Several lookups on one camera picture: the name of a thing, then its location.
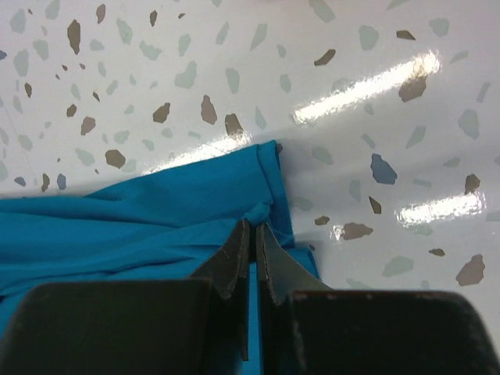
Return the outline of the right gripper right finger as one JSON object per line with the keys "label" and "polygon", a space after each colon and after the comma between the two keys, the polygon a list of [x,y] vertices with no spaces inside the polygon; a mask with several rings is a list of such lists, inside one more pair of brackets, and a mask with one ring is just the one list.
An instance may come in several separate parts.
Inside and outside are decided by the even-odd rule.
{"label": "right gripper right finger", "polygon": [[496,374],[475,308],[446,291],[336,290],[256,230],[264,374]]}

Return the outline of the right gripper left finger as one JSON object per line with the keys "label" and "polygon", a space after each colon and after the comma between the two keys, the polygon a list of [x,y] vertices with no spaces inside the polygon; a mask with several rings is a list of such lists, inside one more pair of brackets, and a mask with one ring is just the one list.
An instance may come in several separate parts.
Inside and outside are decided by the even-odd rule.
{"label": "right gripper left finger", "polygon": [[239,374],[250,226],[189,277],[42,284],[1,340],[4,374]]}

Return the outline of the blue t shirt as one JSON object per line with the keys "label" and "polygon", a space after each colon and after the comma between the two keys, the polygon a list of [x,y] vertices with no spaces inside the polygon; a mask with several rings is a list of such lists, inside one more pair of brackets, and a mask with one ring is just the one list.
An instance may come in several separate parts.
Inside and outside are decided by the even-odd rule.
{"label": "blue t shirt", "polygon": [[270,226],[279,245],[314,277],[308,249],[296,248],[275,141],[137,177],[82,197],[1,202],[1,340],[22,300],[42,284],[189,277],[237,223],[250,226],[248,359],[261,371],[255,238]]}

